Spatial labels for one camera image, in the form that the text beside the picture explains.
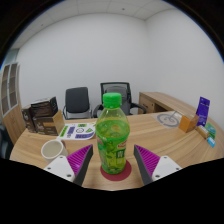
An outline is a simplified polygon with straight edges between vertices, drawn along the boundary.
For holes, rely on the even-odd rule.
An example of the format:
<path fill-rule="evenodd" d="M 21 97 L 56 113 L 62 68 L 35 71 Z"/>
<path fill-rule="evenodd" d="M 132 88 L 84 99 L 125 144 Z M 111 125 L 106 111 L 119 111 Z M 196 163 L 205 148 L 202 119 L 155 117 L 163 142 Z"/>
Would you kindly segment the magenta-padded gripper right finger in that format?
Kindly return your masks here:
<path fill-rule="evenodd" d="M 181 170 L 169 156 L 158 156 L 139 145 L 134 146 L 134 156 L 144 185 Z"/>

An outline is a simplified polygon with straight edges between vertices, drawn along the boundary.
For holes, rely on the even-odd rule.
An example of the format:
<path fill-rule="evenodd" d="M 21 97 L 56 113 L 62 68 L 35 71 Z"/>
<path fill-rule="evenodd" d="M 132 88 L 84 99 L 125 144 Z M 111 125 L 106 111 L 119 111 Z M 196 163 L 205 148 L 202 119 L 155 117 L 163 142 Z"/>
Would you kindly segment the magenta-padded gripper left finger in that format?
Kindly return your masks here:
<path fill-rule="evenodd" d="M 69 156 L 58 156 L 44 170 L 81 186 L 92 155 L 93 145 L 88 145 Z"/>

